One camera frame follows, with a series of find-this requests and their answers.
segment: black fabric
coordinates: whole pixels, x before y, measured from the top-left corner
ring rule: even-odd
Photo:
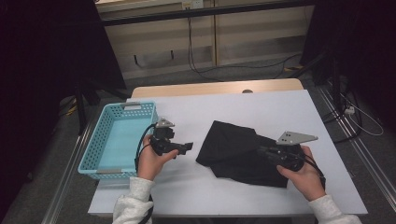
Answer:
[[[276,141],[256,134],[254,129],[215,120],[196,161],[211,168],[216,177],[260,186],[285,188],[288,179],[282,176],[256,150],[259,146],[274,147]]]

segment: white tabletop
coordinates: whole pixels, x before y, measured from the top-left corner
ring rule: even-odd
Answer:
[[[289,181],[286,189],[251,186],[215,178],[198,164],[202,143],[213,120],[253,128],[277,139],[291,131],[316,135],[311,147],[327,178],[326,191],[344,213],[367,210],[341,161],[307,91],[274,91],[144,98],[153,100],[160,117],[176,124],[175,143],[193,142],[185,156],[169,161],[156,177],[152,190],[155,217],[273,217],[312,214],[303,195]],[[90,214],[111,216],[121,194],[128,193],[128,179],[101,180],[92,198]]]

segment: person's left hand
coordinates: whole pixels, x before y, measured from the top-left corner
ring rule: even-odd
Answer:
[[[149,144],[149,138],[151,135],[146,135],[143,139],[142,153],[139,158],[139,167],[137,170],[137,177],[144,178],[147,180],[154,180],[155,176],[160,173],[163,165],[172,160],[178,154],[178,150],[172,150],[169,153],[163,154],[162,156],[157,155],[154,149]]]

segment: gray floor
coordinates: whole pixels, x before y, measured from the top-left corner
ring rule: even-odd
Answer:
[[[253,66],[260,67],[272,63],[278,63],[281,60],[272,60],[255,63],[238,64],[247,67],[230,67],[219,68],[210,72],[202,73],[202,76],[215,78],[223,81],[234,80],[253,80],[253,79],[270,79],[278,76],[282,71],[282,64],[268,68],[251,68]],[[286,62],[286,67],[297,64],[298,58],[293,58]],[[290,73],[282,73],[279,77],[287,77]],[[128,91],[139,86],[181,84],[181,83],[198,83],[212,82],[213,79],[200,77],[192,71],[175,72],[171,74],[162,74],[150,78],[138,77],[127,80]],[[323,100],[323,93],[319,88],[314,86],[311,76],[304,75],[300,78],[304,87],[309,90],[311,97],[318,109],[320,115],[326,115],[331,110],[326,106]],[[119,101],[105,92],[99,92],[102,97],[102,103]],[[359,99],[360,106],[363,111],[374,116],[374,112],[370,106],[364,103],[364,99]],[[88,112],[97,109],[94,106],[86,105]],[[364,129],[378,133],[379,130],[370,119],[363,116]],[[333,140],[345,138],[339,124],[330,122],[326,125],[329,134]],[[385,128],[384,134],[381,136],[372,136],[362,132],[360,140],[367,146],[374,159],[383,169],[386,176],[395,185],[396,180],[396,133]],[[57,186],[64,173],[64,168],[68,163],[72,149],[78,140],[78,117],[77,113],[71,116],[60,116],[58,125],[48,145],[45,155],[33,171],[34,179],[32,182],[25,184],[18,198],[8,210],[3,224],[8,223],[41,223],[44,215],[50,205],[51,198],[57,189]],[[376,184],[372,175],[369,173],[365,164],[359,157],[356,149],[351,142],[336,144],[336,148],[343,159],[346,168],[354,175],[355,183],[369,214],[361,217],[362,223],[395,223],[395,210],[389,205],[387,198],[384,196],[380,187]],[[95,189],[96,182],[85,175],[73,173],[74,180],[70,185],[67,197],[64,199],[64,206],[60,211],[56,223],[110,223],[111,219],[99,218],[87,214],[91,198]],[[312,217],[295,217],[294,223],[306,223],[312,221]]]

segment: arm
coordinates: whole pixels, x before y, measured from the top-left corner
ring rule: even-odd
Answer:
[[[305,155],[313,158],[309,147],[301,146],[301,148]],[[319,223],[361,223],[358,217],[341,213],[332,200],[332,196],[326,195],[320,183],[318,171],[308,163],[305,163],[298,172],[293,172],[279,165],[276,168],[283,176],[290,179],[297,190],[309,201],[308,204],[314,211]]]
[[[130,192],[117,199],[113,212],[113,224],[139,223],[146,216],[153,206],[153,202],[149,202],[149,195],[154,186],[155,176],[161,171],[163,165],[178,153],[177,150],[173,150],[158,156],[149,145],[149,135],[143,139],[143,146],[145,148],[139,158],[137,177],[130,178]]]

